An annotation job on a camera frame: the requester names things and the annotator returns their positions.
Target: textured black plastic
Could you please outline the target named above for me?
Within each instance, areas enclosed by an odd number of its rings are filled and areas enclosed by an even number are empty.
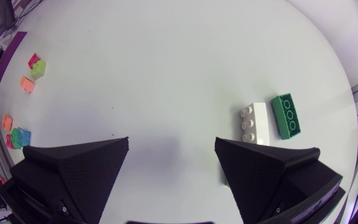
[[[282,149],[216,138],[215,151],[244,223],[259,221],[282,176],[317,161],[319,149]]]
[[[99,223],[128,152],[128,139],[38,148],[26,146],[25,159],[58,172],[83,218]]]

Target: green translucent block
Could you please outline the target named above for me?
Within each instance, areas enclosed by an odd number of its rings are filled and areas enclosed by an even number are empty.
[[[276,96],[272,99],[274,115],[280,132],[281,139],[290,139],[301,133],[301,128],[296,115],[295,105],[293,104],[291,94]]]
[[[35,62],[32,65],[31,77],[35,80],[42,77],[45,73],[46,66],[47,64],[45,63],[44,60],[39,60],[38,62]]]

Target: white lego brick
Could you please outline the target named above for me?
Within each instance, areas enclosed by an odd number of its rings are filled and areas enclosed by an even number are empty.
[[[240,112],[244,130],[243,142],[255,143],[268,146],[269,124],[267,122],[266,103],[253,103]]]

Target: orange translucent block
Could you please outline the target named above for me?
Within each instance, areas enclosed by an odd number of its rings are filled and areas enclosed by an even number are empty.
[[[35,84],[23,75],[20,79],[20,87],[24,91],[31,93],[34,90]]]
[[[12,118],[9,115],[4,114],[2,117],[2,128],[6,131],[10,131],[12,128]]]

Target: purple mat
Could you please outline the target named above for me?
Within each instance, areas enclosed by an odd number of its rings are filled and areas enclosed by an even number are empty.
[[[15,53],[17,47],[22,42],[26,34],[27,32],[17,32],[15,37],[13,37],[11,43],[7,46],[4,54],[2,55],[0,59],[0,83],[6,71],[7,65],[9,65],[9,62],[11,61],[13,54]]]

